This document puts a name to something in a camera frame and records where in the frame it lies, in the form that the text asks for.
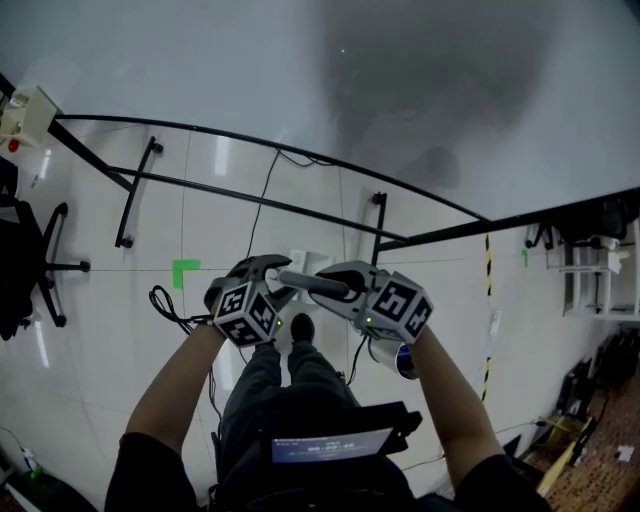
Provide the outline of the person's right shoe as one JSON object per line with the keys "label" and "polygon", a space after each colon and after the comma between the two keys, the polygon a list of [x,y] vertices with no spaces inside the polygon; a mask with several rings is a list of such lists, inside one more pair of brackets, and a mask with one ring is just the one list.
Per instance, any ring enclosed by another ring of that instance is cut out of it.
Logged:
{"label": "person's right shoe", "polygon": [[315,325],[313,320],[306,313],[298,313],[290,324],[292,344],[299,342],[313,343],[315,336]]}

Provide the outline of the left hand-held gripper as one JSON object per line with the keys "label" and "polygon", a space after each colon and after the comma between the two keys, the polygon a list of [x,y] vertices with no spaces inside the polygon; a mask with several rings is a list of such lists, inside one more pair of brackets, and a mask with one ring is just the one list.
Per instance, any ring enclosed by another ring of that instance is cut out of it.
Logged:
{"label": "left hand-held gripper", "polygon": [[265,276],[270,269],[288,266],[284,255],[247,257],[225,276],[215,278],[204,295],[212,324],[238,348],[271,342],[282,325],[279,312],[298,294],[281,287],[269,291]]}

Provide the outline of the yellow wooden table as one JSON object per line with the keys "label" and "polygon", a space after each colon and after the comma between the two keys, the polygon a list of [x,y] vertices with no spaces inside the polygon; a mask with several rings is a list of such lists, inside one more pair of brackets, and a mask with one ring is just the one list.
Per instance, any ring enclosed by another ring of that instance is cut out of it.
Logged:
{"label": "yellow wooden table", "polygon": [[550,466],[543,471],[536,491],[546,497],[566,466],[572,466],[583,456],[583,451],[595,431],[597,421],[587,415],[585,422],[577,417],[562,416],[557,421],[549,420],[551,430],[547,441],[541,445],[542,454],[551,457]]}

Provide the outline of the steel trash bin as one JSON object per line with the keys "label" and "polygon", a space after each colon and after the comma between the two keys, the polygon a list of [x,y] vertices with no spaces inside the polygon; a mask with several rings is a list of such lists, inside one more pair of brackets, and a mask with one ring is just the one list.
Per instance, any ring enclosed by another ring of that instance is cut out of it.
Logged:
{"label": "steel trash bin", "polygon": [[389,369],[394,375],[407,381],[418,378],[410,350],[406,344],[393,340],[370,339],[368,351],[376,363]]}

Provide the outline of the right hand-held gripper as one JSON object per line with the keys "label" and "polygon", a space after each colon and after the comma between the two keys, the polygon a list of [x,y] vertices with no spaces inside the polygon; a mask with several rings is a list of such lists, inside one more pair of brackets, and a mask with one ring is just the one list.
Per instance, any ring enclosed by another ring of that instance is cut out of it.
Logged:
{"label": "right hand-held gripper", "polygon": [[395,271],[380,271],[367,262],[343,262],[329,266],[316,276],[341,282],[351,291],[334,298],[308,292],[320,307],[336,314],[360,334],[375,340],[414,344],[424,330],[434,306],[425,290]]}

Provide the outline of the white box with red button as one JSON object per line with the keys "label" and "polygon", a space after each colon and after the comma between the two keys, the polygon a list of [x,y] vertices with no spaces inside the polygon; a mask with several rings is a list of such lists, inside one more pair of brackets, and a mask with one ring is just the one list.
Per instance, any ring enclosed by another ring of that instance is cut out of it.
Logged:
{"label": "white box with red button", "polygon": [[5,98],[0,101],[0,138],[7,141],[8,151],[42,144],[59,112],[55,102],[37,85],[12,89],[0,83],[0,92]]}

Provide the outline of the person's legs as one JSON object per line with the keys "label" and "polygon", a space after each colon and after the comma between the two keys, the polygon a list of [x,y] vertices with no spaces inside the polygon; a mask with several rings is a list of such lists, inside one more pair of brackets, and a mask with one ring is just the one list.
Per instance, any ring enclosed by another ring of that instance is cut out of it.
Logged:
{"label": "person's legs", "polygon": [[282,385],[280,353],[259,345],[229,396],[220,423],[217,474],[224,481],[257,446],[262,413],[287,426],[308,413],[356,407],[358,402],[331,363],[307,337],[296,340],[288,356],[291,384]]}

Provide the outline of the green corner floor tape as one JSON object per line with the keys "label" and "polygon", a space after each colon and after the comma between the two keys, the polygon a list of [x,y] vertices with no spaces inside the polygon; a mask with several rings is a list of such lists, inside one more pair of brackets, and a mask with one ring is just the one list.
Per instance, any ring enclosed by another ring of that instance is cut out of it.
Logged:
{"label": "green corner floor tape", "polygon": [[172,261],[172,287],[182,290],[184,287],[184,273],[186,271],[198,271],[201,269],[201,261],[193,259],[178,259]]}

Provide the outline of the person's right forearm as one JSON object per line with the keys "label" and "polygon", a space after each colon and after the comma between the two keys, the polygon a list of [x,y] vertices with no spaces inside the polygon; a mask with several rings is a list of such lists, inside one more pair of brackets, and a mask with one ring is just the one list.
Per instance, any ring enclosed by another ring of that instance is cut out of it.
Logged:
{"label": "person's right forearm", "polygon": [[410,353],[457,488],[478,464],[501,455],[503,449],[484,404],[429,327],[410,346]]}

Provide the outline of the yellow-black hazard floor tape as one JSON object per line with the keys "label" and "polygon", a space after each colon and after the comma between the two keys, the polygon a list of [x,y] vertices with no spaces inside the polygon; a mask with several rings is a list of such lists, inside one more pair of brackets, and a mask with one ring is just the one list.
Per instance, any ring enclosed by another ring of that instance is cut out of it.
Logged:
{"label": "yellow-black hazard floor tape", "polygon": [[493,308],[493,298],[492,298],[492,256],[491,256],[491,248],[490,248],[490,238],[489,233],[485,233],[484,236],[485,241],[485,255],[486,255],[486,280],[487,280],[487,308],[488,308],[488,326],[487,326],[487,338],[486,338],[486,347],[485,347],[485,370],[484,370],[484,378],[483,378],[483,388],[481,394],[481,401],[485,403],[486,396],[488,392],[488,382],[490,377],[490,369],[491,369],[491,358],[492,358],[492,338],[493,334],[491,333],[493,319],[494,319],[494,308]]}

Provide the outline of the chest-mounted screen unit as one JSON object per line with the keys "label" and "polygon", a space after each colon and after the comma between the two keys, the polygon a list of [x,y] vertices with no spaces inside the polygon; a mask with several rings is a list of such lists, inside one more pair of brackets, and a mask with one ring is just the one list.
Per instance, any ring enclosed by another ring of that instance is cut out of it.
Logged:
{"label": "chest-mounted screen unit", "polygon": [[322,412],[314,407],[281,418],[263,415],[261,451],[274,465],[354,461],[403,452],[423,421],[402,402]]}

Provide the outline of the person's left forearm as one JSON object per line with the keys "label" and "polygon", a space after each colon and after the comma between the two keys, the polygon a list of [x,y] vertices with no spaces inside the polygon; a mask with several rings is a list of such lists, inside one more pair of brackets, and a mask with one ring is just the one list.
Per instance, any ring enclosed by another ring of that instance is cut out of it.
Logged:
{"label": "person's left forearm", "polygon": [[200,394],[223,344],[216,328],[197,326],[144,392],[125,434],[148,436],[181,453]]}

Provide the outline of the person's dark shirt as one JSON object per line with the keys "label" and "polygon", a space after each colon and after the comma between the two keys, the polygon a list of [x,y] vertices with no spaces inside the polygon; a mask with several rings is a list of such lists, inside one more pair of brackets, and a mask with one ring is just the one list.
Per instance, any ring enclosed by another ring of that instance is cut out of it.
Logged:
{"label": "person's dark shirt", "polygon": [[[141,433],[122,438],[105,512],[205,512],[180,456]],[[415,497],[390,460],[305,465],[275,475],[251,449],[215,494],[214,512],[552,512],[505,455],[477,464],[452,499]]]}

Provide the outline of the small white folding table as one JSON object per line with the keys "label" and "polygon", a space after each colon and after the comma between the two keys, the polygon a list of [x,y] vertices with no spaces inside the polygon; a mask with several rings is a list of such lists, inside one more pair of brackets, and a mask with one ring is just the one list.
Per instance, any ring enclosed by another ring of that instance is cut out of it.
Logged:
{"label": "small white folding table", "polygon": [[565,317],[640,322],[640,251],[634,243],[614,251],[566,247],[547,258],[547,269],[563,279]]}

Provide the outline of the black equipment rack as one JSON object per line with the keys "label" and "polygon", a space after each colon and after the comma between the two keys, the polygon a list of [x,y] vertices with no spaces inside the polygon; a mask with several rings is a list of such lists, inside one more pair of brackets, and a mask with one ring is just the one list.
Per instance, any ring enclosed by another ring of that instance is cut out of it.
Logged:
{"label": "black equipment rack", "polygon": [[623,329],[605,339],[587,360],[564,377],[556,411],[585,421],[597,391],[610,397],[635,376],[640,366],[640,329]]}

